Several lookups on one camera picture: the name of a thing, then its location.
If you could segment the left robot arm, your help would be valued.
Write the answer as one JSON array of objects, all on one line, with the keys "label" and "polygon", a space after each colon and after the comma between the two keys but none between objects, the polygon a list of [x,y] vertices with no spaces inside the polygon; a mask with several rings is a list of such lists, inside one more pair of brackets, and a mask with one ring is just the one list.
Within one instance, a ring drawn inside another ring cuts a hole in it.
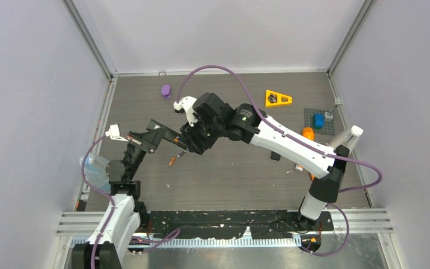
[{"label": "left robot arm", "polygon": [[117,124],[112,124],[93,144],[95,147],[103,139],[127,143],[121,160],[110,161],[105,173],[109,178],[110,192],[104,192],[90,183],[82,162],[81,176],[93,190],[109,200],[109,205],[97,228],[85,243],[76,244],[71,253],[72,268],[121,268],[133,233],[145,231],[149,225],[147,209],[139,200],[141,183],[133,180],[135,173],[147,154],[156,151],[164,139],[167,126],[159,126],[147,132],[128,132],[120,135]]}]

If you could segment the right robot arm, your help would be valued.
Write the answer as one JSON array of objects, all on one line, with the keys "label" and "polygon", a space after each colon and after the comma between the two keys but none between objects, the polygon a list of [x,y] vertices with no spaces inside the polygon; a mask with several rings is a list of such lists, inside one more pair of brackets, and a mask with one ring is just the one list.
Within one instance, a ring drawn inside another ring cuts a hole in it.
[{"label": "right robot arm", "polygon": [[214,93],[183,97],[174,102],[174,111],[186,116],[187,123],[180,132],[190,152],[201,155],[224,137],[270,150],[310,172],[314,180],[297,213],[303,230],[318,227],[323,209],[337,201],[347,165],[345,158],[350,153],[347,147],[318,144],[286,129],[264,112],[257,112],[251,104],[232,108]]}]

